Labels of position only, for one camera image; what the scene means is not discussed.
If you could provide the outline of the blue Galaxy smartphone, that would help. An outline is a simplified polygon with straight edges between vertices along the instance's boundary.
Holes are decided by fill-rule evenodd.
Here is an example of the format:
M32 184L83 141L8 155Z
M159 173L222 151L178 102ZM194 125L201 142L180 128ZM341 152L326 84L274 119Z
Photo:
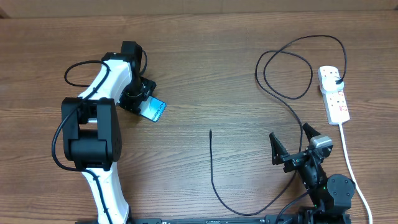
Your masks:
M139 114L153 122L158 122L166 107L167 104L165 102L149 96L146 101L139 105L141 110Z

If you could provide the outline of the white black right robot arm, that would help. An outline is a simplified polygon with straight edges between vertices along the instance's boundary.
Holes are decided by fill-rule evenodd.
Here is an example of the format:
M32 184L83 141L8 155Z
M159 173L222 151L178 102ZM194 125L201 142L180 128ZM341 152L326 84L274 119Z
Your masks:
M341 174L327 176L322 162L329 157L333 149L332 139L303 125L308 139L308 147L302 152L289 154L274 133L269 138L272 150L272 163L282 164L284 172L298 172L306 192L286 205L277 215L264 217L266 223L351 223L346 213L351 208L356 184L349 177ZM305 196L309 196L313 206L300 207L295 214L285 211Z

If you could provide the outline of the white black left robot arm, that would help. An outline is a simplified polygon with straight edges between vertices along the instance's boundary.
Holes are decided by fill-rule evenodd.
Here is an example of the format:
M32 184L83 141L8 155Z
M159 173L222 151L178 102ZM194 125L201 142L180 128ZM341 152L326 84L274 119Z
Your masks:
M95 223L133 223L118 176L122 139L117 107L157 122L166 104L152 96L156 83L143 77L147 54L134 41L124 41L120 52L108 52L101 60L96 78L84 92L62 101L59 135L72 172L87 180L98 217Z

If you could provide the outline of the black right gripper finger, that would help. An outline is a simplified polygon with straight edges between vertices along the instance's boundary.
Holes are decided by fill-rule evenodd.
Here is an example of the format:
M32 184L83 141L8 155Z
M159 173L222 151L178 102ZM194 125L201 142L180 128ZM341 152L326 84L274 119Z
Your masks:
M311 127L308 123L303 125L303 130L306 134L308 141L310 142L313 138L317 138L321 135L317 130Z
M279 165L284 163L285 157L289 156L289 152L283 146L283 144L278 140L274 133L269 134L271 151L272 151L272 164Z

